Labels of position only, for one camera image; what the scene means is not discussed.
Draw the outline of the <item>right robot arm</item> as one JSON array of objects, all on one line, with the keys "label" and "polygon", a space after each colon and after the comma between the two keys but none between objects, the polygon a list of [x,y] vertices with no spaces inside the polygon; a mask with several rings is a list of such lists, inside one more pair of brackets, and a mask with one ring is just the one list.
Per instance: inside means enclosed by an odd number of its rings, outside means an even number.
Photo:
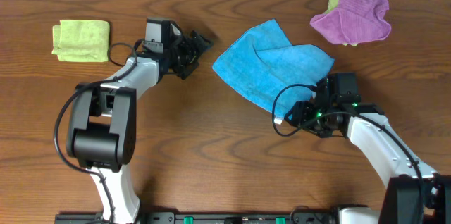
[{"label": "right robot arm", "polygon": [[320,138],[335,131],[355,145],[385,186],[380,211],[342,206],[322,223],[449,223],[450,176],[423,162],[396,134],[384,111],[362,102],[353,73],[331,74],[309,85],[309,101],[297,101],[284,120],[295,131]]}]

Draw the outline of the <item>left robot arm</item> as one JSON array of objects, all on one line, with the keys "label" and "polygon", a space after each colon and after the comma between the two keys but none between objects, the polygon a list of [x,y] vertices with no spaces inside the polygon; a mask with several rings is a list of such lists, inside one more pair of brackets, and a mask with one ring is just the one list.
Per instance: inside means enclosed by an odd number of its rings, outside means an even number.
[{"label": "left robot arm", "polygon": [[186,79],[213,45],[196,31],[168,31],[125,44],[130,55],[116,73],[78,85],[63,105],[59,114],[69,111],[70,121],[66,152],[60,157],[93,179],[103,205],[95,223],[136,222],[140,199],[129,164],[137,141],[137,102],[165,75]]}]

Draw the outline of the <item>blue cloth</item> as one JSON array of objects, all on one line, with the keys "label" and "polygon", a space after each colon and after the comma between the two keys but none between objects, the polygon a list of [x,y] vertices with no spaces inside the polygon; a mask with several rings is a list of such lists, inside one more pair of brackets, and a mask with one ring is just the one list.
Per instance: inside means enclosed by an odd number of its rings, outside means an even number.
[{"label": "blue cloth", "polygon": [[214,62],[214,72],[238,94],[277,120],[297,101],[308,101],[335,59],[313,44],[293,45],[276,20],[247,30]]}]

